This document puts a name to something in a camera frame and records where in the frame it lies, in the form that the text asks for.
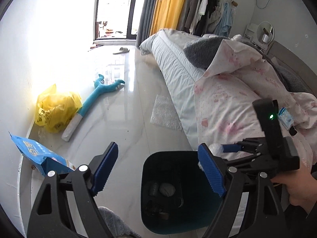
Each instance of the slipper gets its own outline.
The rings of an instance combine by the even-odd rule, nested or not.
[[[127,52],[129,52],[129,51],[130,51],[130,50],[129,50],[128,48],[126,48],[126,47],[120,47],[119,52],[113,53],[113,54],[114,54],[114,55],[118,55],[118,54],[127,53]]]

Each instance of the pink blanket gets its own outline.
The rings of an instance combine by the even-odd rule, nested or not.
[[[305,165],[317,161],[317,99],[308,93],[290,93],[272,66],[253,48],[233,40],[223,40],[204,75],[195,83],[195,110],[198,142],[231,144],[250,137],[264,137],[252,102],[277,99],[294,118],[298,133],[293,136]],[[282,126],[283,136],[290,136]],[[246,152],[221,154],[233,160]]]

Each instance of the blue plush arm toy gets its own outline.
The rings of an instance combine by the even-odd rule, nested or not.
[[[77,128],[78,124],[82,120],[82,118],[85,116],[91,105],[96,101],[96,99],[103,93],[106,92],[113,92],[116,91],[121,83],[125,84],[123,80],[116,80],[114,83],[110,85],[104,84],[104,76],[99,74],[99,78],[94,81],[95,84],[95,90],[90,94],[90,96],[86,99],[86,101],[83,103],[82,108],[78,110],[78,112],[74,115],[72,120],[67,125],[66,129],[64,130],[61,138],[64,141],[69,141],[70,137],[72,136],[73,132]]]

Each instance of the window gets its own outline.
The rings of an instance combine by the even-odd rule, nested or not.
[[[98,0],[96,39],[136,39],[144,0]]]

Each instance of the trash can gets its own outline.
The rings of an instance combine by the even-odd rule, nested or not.
[[[169,197],[160,191],[162,184],[172,187]],[[141,217],[154,233],[183,233],[208,226],[221,201],[198,167],[197,151],[157,152],[143,165]]]

